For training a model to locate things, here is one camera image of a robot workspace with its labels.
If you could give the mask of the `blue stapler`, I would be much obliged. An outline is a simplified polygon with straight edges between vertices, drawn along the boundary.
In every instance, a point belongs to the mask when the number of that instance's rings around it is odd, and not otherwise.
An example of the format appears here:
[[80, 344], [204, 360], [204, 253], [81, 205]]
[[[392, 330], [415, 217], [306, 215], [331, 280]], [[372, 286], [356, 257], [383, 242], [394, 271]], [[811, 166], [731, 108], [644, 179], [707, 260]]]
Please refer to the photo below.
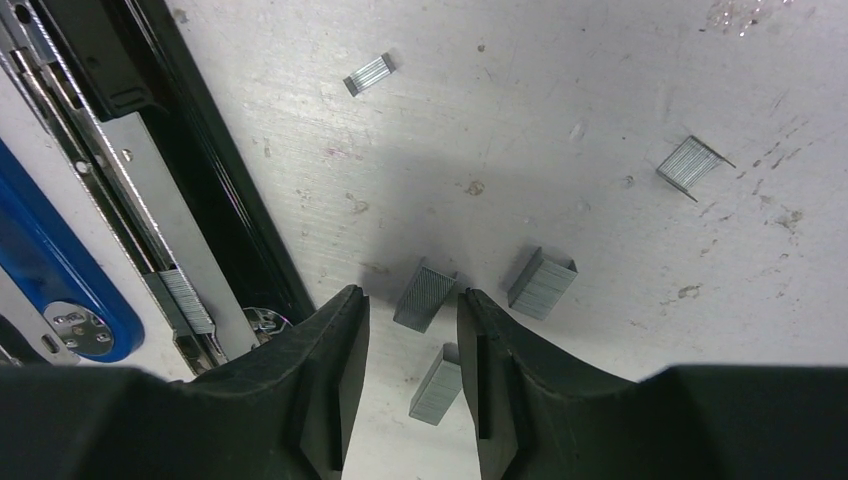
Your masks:
[[50, 360], [113, 363], [145, 340], [139, 316], [6, 145], [1, 269], [39, 314], [36, 352]]

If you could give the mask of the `black stapler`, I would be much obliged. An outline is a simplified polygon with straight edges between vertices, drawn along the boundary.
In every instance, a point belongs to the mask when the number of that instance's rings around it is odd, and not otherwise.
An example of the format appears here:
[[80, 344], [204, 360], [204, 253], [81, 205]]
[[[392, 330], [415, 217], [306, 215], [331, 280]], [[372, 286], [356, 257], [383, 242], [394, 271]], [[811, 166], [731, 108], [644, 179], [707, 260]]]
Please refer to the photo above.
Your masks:
[[[5, 1], [1, 68], [54, 141], [200, 374], [315, 306], [163, 1]], [[158, 273], [179, 268], [215, 333], [195, 334]], [[1, 269], [4, 364], [37, 353], [39, 314]]]

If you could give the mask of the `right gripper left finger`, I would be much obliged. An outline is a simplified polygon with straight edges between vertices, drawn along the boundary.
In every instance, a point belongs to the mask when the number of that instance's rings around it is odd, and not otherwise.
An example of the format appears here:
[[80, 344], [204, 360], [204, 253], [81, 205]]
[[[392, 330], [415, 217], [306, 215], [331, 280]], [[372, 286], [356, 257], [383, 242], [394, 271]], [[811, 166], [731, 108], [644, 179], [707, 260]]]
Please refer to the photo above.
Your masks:
[[5, 367], [5, 479], [338, 479], [361, 400], [369, 299], [189, 382], [116, 367]]

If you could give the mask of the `staple strip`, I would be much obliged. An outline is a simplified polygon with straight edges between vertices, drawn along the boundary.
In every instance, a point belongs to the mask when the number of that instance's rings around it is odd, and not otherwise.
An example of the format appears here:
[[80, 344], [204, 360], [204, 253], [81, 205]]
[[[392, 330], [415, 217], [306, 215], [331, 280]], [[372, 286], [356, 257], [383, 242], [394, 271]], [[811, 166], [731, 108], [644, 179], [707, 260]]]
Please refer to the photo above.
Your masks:
[[736, 165], [694, 135], [689, 135], [655, 170], [655, 173], [694, 202], [691, 188], [720, 164]]
[[400, 296], [392, 321], [424, 334], [454, 290], [459, 272], [443, 273], [422, 257]]
[[411, 418], [438, 426], [462, 390], [459, 348], [445, 343], [410, 401]]
[[537, 247], [507, 290], [508, 306], [535, 320], [546, 320], [579, 270], [570, 256], [548, 254]]
[[214, 334], [214, 321], [185, 274], [174, 268], [159, 272], [158, 276], [192, 331], [199, 335]]

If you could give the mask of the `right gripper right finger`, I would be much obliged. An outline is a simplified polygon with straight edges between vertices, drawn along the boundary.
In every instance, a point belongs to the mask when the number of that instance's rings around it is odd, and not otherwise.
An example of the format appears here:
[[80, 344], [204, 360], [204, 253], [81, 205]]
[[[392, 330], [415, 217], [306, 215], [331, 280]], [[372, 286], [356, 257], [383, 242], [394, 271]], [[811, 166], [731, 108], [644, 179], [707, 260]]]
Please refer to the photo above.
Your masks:
[[485, 479], [843, 479], [840, 367], [676, 365], [632, 382], [458, 299], [463, 389]]

